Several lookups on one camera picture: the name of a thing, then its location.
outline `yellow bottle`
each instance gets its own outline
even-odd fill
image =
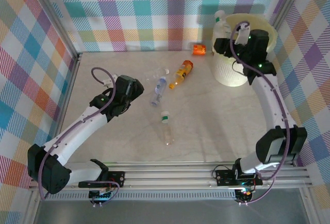
[[[169,85],[170,89],[173,89],[182,81],[184,81],[185,77],[187,76],[188,73],[190,73],[193,67],[194,64],[191,61],[185,60],[184,63],[182,63],[179,70],[175,73],[174,75],[175,80]]]

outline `colorful plaid wall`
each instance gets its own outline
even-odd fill
[[[210,48],[214,13],[274,18],[283,0],[50,0],[78,51]]]
[[[0,0],[0,223],[27,206],[27,149],[49,140],[73,59],[38,0]]]
[[[295,0],[274,51],[282,95],[298,125],[308,132],[301,162],[309,169],[329,221],[330,0]]]

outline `purple cable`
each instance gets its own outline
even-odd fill
[[[115,194],[110,197],[108,200],[106,200],[104,203],[102,203],[102,205],[107,204],[108,202],[110,202],[119,192],[120,189],[120,185],[119,183],[115,182],[115,181],[84,181],[86,183],[91,183],[91,184],[115,184],[117,186],[117,191],[115,192]]]
[[[274,173],[270,177],[262,177],[261,175],[259,175],[260,179],[265,180],[265,181],[273,179],[273,183],[271,184],[271,186],[267,189],[267,191],[263,195],[261,195],[257,199],[250,202],[250,203],[253,203],[253,202],[256,202],[256,201],[260,200],[261,198],[263,198],[271,190],[271,188],[273,187],[273,184],[275,183],[275,177],[276,177],[277,173],[281,169],[282,165],[285,163],[285,159],[288,155],[289,146],[290,146],[290,127],[289,127],[289,122],[287,120],[287,115],[285,113],[284,106],[281,102],[281,98],[279,97],[279,95],[278,95],[276,89],[274,88],[273,84],[269,81],[269,79],[267,79],[267,77],[262,72],[260,72],[259,70],[251,67],[250,65],[246,64],[244,61],[242,61],[240,58],[238,58],[237,54],[235,53],[234,46],[233,46],[235,31],[237,30],[237,28],[241,24],[244,24],[244,23],[247,23],[248,25],[250,24],[248,21],[242,21],[242,22],[238,23],[236,25],[236,27],[234,28],[234,30],[232,32],[232,35],[230,36],[230,42],[229,42],[230,50],[233,54],[233,57],[237,60],[237,62],[241,63],[245,68],[248,68],[248,69],[256,72],[257,74],[259,74],[267,82],[267,84],[270,86],[271,91],[274,93],[274,95],[276,97],[279,108],[281,109],[282,116],[283,116],[283,121],[284,121],[284,124],[285,124],[285,127],[286,127],[286,132],[287,132],[285,149],[284,149],[284,153],[283,153],[283,157],[281,159],[281,162],[279,163],[279,166],[277,167],[277,169],[274,171]]]
[[[112,91],[112,95],[111,95],[111,98],[110,100],[101,108],[99,109],[98,111],[94,112],[93,114],[85,117],[83,120],[80,120],[78,122],[76,122],[74,125],[72,125],[67,131],[65,131],[65,133],[63,135],[61,135],[61,137],[59,137],[57,139],[57,141],[52,145],[52,147],[47,151],[47,153],[45,154],[44,158],[42,159],[41,161],[41,164],[40,164],[40,167],[39,167],[39,171],[38,171],[38,189],[39,189],[39,194],[40,194],[40,199],[43,201],[45,200],[45,196],[43,194],[43,190],[42,190],[42,171],[43,171],[43,168],[45,166],[45,162],[46,162],[46,159],[48,158],[48,156],[51,154],[51,152],[55,149],[54,146],[58,145],[61,143],[61,141],[70,133],[72,132],[76,127],[78,127],[80,124],[86,122],[87,120],[89,120],[90,118],[96,116],[97,114],[99,114],[101,111],[103,111],[106,107],[109,106],[109,104],[111,104],[112,100],[114,99],[114,95],[116,93],[116,83],[112,77],[112,75],[105,69],[103,68],[99,68],[99,67],[95,67],[95,68],[92,68],[92,76],[94,79],[96,79],[97,82],[100,82],[101,84],[103,84],[103,82],[101,82],[98,78],[95,77],[94,75],[94,70],[101,70],[103,72],[105,72],[111,79],[112,81],[112,84],[113,84],[113,91]]]

